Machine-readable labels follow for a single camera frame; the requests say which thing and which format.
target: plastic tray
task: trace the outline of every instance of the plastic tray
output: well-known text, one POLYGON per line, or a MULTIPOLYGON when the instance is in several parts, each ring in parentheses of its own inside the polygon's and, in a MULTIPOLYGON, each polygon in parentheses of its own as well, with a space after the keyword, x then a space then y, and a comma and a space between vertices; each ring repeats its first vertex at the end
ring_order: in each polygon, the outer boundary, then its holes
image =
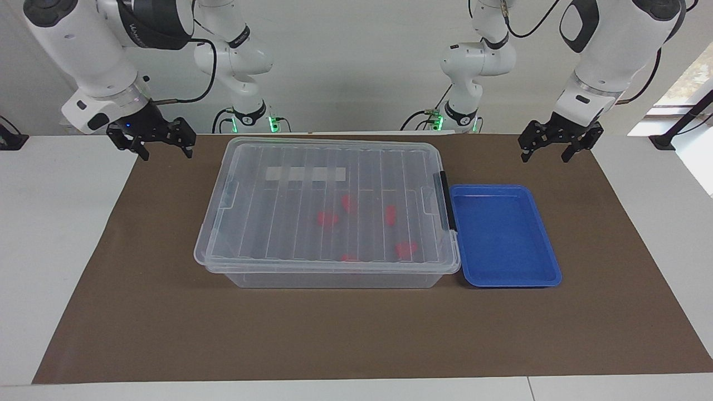
POLYGON ((463 274, 478 287, 553 287, 562 280, 532 193, 523 186, 451 186, 463 274))
POLYGON ((236 138, 195 247, 251 288, 427 288, 460 266, 427 143, 236 138))

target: brown paper sheet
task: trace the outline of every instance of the brown paper sheet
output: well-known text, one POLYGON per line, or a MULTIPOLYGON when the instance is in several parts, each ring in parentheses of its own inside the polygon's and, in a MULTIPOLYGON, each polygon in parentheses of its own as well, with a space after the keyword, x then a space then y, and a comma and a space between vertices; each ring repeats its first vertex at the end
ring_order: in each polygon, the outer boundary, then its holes
POLYGON ((434 144, 451 185, 527 186, 562 284, 476 289, 455 274, 428 290, 239 289, 193 260, 230 140, 202 136, 191 161, 151 146, 136 163, 33 382, 713 371, 591 154, 565 165, 551 146, 523 164, 514 136, 368 139, 434 144))

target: box handle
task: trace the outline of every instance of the box handle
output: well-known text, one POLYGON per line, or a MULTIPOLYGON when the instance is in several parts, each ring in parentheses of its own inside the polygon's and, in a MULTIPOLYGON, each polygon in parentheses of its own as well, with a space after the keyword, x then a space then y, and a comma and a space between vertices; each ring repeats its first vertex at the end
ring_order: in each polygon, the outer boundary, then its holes
POLYGON ((233 182, 234 180, 231 179, 230 181, 227 181, 223 186, 223 195, 220 198, 218 210, 232 209, 233 204, 235 203, 235 196, 237 195, 237 187, 240 184, 235 181, 235 185, 233 185, 233 182))
POLYGON ((444 230, 458 231, 456 227, 456 217, 453 215, 453 204, 451 203, 451 192, 448 189, 448 178, 446 172, 435 173, 436 188, 443 192, 443 202, 438 202, 438 209, 441 211, 441 224, 444 230))

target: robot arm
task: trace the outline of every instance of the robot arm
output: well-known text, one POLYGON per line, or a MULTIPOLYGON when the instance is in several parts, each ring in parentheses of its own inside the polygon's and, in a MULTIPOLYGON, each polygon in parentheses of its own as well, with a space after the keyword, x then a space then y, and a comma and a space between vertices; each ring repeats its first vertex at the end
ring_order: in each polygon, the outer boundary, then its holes
POLYGON ((520 135, 523 161, 550 143, 568 144, 562 154, 565 162, 591 149, 604 131, 599 117, 675 34, 685 12, 682 0, 573 0, 560 22, 560 34, 581 60, 550 120, 531 121, 520 135))
POLYGON ((64 116, 83 133, 108 126, 107 134, 117 148, 135 152, 143 160, 148 160, 145 142, 178 146, 187 157, 193 155, 195 144, 195 132, 183 118, 171 122, 163 118, 122 46, 184 47, 193 33, 193 15, 188 25, 185 7, 171 4, 26 0, 23 7, 32 34, 77 83, 77 92, 62 106, 64 116))
MULTIPOLYGON (((198 0, 203 14, 202 26, 217 36, 216 79, 230 89, 231 113, 240 133, 277 132, 279 125, 271 108, 260 95, 251 75, 267 73, 272 68, 272 54, 253 35, 235 0, 198 0)), ((212 54, 205 46, 196 48, 195 62, 211 73, 212 54)))
POLYGON ((453 84, 450 97, 438 107, 438 114, 443 116, 443 129, 471 129, 483 95, 483 87, 476 82, 478 77, 503 75, 515 66, 515 48, 508 41, 510 36, 501 1, 474 3, 473 29, 482 36, 481 41, 454 44, 441 59, 441 69, 453 84))

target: clear plastic storage box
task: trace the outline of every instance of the clear plastic storage box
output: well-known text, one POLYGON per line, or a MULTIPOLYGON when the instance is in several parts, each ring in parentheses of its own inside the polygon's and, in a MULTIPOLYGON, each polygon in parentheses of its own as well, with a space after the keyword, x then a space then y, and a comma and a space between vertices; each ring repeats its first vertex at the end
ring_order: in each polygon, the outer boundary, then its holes
POLYGON ((428 288, 460 267, 427 143, 236 138, 195 259, 245 288, 428 288))

